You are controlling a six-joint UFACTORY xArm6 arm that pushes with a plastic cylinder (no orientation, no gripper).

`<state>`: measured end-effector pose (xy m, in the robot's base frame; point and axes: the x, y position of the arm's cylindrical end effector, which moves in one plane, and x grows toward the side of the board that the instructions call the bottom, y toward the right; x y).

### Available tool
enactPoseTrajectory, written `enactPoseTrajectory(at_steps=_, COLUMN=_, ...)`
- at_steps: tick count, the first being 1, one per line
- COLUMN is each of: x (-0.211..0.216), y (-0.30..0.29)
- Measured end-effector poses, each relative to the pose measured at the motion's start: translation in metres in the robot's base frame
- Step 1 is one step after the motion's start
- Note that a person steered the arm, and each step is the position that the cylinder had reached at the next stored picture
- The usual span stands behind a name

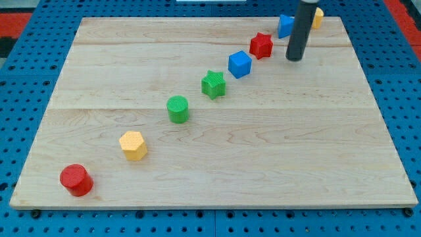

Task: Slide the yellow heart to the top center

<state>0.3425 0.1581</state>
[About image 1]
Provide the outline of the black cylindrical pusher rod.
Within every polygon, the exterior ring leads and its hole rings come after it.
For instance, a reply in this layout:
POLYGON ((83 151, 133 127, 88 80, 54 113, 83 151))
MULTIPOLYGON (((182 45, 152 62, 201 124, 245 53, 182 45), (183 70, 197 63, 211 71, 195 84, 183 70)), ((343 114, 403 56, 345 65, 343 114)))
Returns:
POLYGON ((299 1, 285 53, 285 57, 289 61, 297 62, 303 58, 318 3, 319 0, 299 1))

